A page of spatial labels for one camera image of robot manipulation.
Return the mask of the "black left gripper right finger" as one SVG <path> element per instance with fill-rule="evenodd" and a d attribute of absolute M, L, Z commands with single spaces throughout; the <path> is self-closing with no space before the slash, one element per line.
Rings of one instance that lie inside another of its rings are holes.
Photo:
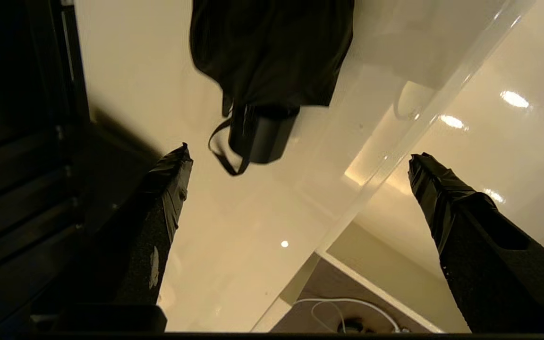
<path fill-rule="evenodd" d="M 451 294 L 473 333 L 544 333 L 544 247 L 428 153 L 408 177 Z"/>

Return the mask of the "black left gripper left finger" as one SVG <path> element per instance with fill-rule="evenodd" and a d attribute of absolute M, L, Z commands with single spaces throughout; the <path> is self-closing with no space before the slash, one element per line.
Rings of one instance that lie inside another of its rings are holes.
<path fill-rule="evenodd" d="M 55 332 L 163 332 L 157 305 L 192 170 L 188 144 L 161 157 L 32 305 Z"/>

